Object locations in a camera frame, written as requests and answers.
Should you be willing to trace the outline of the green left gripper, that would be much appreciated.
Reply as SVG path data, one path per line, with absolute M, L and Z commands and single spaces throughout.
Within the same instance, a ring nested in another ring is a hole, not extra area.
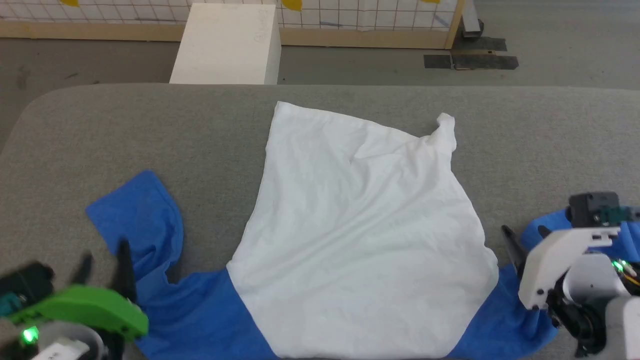
M 127 239 L 119 239 L 116 259 L 115 291 L 86 285 L 94 258 L 85 253 L 71 274 L 69 287 L 10 314 L 9 321 L 27 327 L 48 321 L 68 322 L 117 334 L 126 341 L 146 336 L 149 319 L 135 304 L 137 285 Z

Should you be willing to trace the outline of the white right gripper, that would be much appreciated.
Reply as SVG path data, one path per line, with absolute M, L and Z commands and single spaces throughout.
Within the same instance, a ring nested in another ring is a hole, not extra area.
M 552 231 L 537 226 L 542 241 L 530 253 L 518 235 L 506 224 L 501 231 L 510 262 L 520 280 L 518 297 L 528 310 L 542 309 L 546 291 L 555 286 L 589 248 L 608 248 L 619 235 L 620 227 L 583 227 Z

